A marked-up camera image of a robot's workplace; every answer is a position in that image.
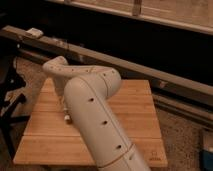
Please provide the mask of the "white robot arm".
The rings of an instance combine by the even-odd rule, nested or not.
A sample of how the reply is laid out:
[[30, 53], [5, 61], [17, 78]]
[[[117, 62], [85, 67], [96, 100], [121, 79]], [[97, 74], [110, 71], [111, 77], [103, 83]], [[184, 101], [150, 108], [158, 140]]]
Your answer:
[[43, 64], [56, 94], [64, 99], [99, 171], [151, 171], [130, 140], [107, 100], [121, 87], [121, 76], [100, 65], [70, 65], [58, 56]]

